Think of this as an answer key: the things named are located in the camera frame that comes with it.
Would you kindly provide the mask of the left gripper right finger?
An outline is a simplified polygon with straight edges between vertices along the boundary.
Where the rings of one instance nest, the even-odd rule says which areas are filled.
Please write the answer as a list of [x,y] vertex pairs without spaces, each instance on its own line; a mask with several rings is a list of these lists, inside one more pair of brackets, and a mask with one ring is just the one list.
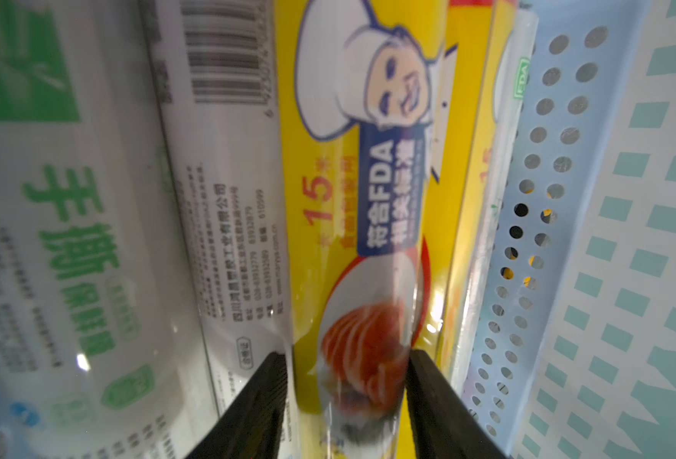
[[406,393],[418,458],[505,458],[423,350],[410,352]]

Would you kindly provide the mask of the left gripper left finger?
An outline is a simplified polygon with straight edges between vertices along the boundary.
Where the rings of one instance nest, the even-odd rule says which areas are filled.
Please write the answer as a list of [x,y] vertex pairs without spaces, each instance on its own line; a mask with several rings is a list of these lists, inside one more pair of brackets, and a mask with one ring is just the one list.
[[188,459],[277,458],[287,390],[286,358],[272,352]]

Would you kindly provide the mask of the yellow wrap roll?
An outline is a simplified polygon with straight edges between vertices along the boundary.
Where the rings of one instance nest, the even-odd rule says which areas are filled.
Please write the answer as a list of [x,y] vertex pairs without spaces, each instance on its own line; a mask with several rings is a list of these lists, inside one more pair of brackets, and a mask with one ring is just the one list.
[[418,318],[445,1],[279,1],[303,458],[391,458]]
[[494,98],[518,11],[516,1],[449,4],[412,340],[444,376],[467,334],[466,296],[497,128]]

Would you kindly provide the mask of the blue plastic basket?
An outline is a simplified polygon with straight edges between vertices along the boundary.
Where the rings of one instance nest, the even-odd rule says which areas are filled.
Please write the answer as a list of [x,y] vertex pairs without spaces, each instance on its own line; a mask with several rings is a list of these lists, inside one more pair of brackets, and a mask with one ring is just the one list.
[[534,1],[539,17],[462,399],[510,455],[646,1]]

